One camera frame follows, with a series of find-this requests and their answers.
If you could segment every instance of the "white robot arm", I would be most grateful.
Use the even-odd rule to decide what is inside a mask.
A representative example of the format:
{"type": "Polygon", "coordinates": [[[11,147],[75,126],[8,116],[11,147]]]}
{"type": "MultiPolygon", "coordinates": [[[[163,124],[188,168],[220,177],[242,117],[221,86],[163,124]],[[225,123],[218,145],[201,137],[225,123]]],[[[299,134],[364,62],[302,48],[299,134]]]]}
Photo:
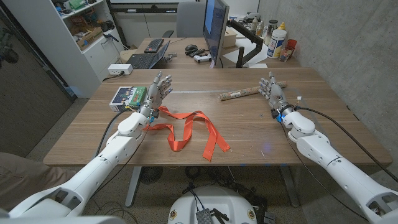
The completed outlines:
{"type": "Polygon", "coordinates": [[[273,118],[291,129],[290,140],[305,157],[322,166],[356,202],[370,223],[396,223],[398,220],[398,192],[381,186],[350,163],[333,147],[329,139],[315,129],[315,124],[288,104],[275,77],[262,78],[259,92],[271,106],[273,118]]]}
{"type": "Polygon", "coordinates": [[[159,115],[158,107],[172,89],[171,75],[160,80],[162,72],[149,87],[139,113],[133,112],[121,121],[118,130],[106,147],[75,176],[62,185],[36,193],[25,199],[9,218],[62,218],[81,215],[85,205],[109,173],[122,161],[130,158],[143,140],[142,129],[159,115]]]}

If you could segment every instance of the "office chair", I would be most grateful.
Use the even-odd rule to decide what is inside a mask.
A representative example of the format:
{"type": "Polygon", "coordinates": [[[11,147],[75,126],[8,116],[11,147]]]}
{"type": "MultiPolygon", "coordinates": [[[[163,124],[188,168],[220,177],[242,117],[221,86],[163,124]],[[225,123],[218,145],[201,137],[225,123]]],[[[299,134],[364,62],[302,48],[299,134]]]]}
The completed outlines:
{"type": "MultiPolygon", "coordinates": [[[[203,37],[206,2],[180,2],[177,6],[177,37],[203,37]]],[[[168,30],[163,38],[169,38],[174,30],[168,30]]]]}

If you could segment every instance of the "white device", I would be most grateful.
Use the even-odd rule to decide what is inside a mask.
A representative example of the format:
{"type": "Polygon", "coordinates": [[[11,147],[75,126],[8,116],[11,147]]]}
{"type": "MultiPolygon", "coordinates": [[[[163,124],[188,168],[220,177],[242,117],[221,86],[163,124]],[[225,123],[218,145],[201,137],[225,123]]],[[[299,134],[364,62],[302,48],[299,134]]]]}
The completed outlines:
{"type": "Polygon", "coordinates": [[[208,54],[206,56],[195,55],[195,56],[193,56],[193,59],[195,59],[195,61],[197,61],[198,63],[200,63],[200,62],[211,62],[211,55],[210,54],[208,54]]]}
{"type": "MultiPolygon", "coordinates": [[[[79,217],[87,201],[116,165],[131,157],[143,140],[143,131],[159,114],[157,108],[169,94],[171,75],[160,80],[162,72],[149,87],[140,112],[120,122],[118,130],[106,142],[106,147],[68,182],[33,194],[9,213],[0,210],[1,223],[122,223],[119,218],[79,217]]],[[[315,129],[312,121],[288,104],[282,89],[270,72],[270,81],[261,79],[259,92],[266,97],[276,118],[291,129],[289,138],[296,142],[304,156],[322,166],[343,190],[356,202],[370,223],[397,223],[398,192],[381,186],[363,171],[350,163],[333,147],[329,139],[315,129]]],[[[256,217],[246,199],[222,187],[194,189],[203,207],[225,213],[233,218],[230,223],[254,223],[256,217]]],[[[190,192],[178,199],[170,210],[169,223],[195,222],[195,198],[190,192]]]]}
{"type": "Polygon", "coordinates": [[[122,71],[124,71],[124,75],[130,75],[132,72],[131,64],[112,64],[108,67],[109,74],[111,75],[119,75],[122,71]]]}

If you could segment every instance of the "laptop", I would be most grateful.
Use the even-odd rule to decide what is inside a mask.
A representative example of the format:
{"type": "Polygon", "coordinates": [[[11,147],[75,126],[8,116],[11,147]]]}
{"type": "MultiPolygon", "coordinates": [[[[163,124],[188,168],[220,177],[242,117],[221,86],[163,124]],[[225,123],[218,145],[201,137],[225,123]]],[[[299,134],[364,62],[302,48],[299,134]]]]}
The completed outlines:
{"type": "Polygon", "coordinates": [[[151,69],[164,57],[169,43],[170,41],[168,41],[156,54],[133,54],[126,64],[131,64],[133,69],[151,69]]]}

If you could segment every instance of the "power strip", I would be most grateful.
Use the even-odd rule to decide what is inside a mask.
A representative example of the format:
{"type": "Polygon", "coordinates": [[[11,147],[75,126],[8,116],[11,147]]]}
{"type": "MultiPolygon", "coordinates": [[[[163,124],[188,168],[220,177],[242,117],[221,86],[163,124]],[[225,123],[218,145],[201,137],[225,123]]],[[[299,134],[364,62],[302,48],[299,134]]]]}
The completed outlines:
{"type": "Polygon", "coordinates": [[[124,71],[125,75],[130,75],[132,66],[131,64],[112,64],[108,67],[108,71],[111,75],[119,75],[122,71],[124,71]]]}

